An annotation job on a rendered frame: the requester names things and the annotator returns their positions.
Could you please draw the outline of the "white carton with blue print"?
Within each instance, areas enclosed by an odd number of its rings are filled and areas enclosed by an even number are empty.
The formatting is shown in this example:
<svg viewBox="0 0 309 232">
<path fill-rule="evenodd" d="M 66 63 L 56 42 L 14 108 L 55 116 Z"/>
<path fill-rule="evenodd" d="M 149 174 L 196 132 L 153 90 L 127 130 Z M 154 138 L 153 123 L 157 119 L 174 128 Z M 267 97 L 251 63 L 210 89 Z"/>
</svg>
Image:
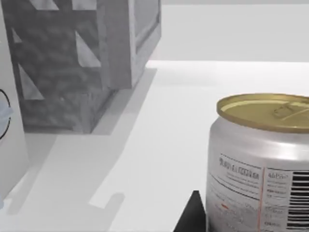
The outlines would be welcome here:
<svg viewBox="0 0 309 232">
<path fill-rule="evenodd" d="M 0 21 L 0 209 L 15 214 L 15 190 L 29 168 L 5 24 Z"/>
</svg>

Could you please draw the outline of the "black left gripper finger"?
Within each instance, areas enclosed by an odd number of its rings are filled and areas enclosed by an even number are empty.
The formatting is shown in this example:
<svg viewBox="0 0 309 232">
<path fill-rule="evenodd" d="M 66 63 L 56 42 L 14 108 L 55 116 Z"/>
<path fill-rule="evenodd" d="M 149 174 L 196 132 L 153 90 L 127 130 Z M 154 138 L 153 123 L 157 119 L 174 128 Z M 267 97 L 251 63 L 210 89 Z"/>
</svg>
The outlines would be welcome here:
<svg viewBox="0 0 309 232">
<path fill-rule="evenodd" d="M 194 190 L 173 232 L 207 232 L 207 219 L 200 192 Z"/>
</svg>

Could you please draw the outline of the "grey lattice crate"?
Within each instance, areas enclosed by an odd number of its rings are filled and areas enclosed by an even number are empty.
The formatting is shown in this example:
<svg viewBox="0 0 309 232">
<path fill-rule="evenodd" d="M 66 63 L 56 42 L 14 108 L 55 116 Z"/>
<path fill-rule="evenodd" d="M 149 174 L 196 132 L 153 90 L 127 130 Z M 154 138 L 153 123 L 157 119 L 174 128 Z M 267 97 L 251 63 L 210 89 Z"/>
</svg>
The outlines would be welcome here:
<svg viewBox="0 0 309 232">
<path fill-rule="evenodd" d="M 91 133 L 161 38 L 161 0 L 0 0 L 24 129 Z"/>
</svg>

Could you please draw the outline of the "silver can with gold lid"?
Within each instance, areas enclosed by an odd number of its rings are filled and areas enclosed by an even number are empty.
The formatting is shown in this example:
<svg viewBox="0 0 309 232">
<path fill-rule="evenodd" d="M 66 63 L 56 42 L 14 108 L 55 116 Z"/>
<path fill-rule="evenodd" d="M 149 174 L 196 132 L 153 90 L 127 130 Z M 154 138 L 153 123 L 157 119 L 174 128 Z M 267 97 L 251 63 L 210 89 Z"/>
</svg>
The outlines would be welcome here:
<svg viewBox="0 0 309 232">
<path fill-rule="evenodd" d="M 216 110 L 207 232 L 309 232 L 309 97 L 232 95 Z"/>
</svg>

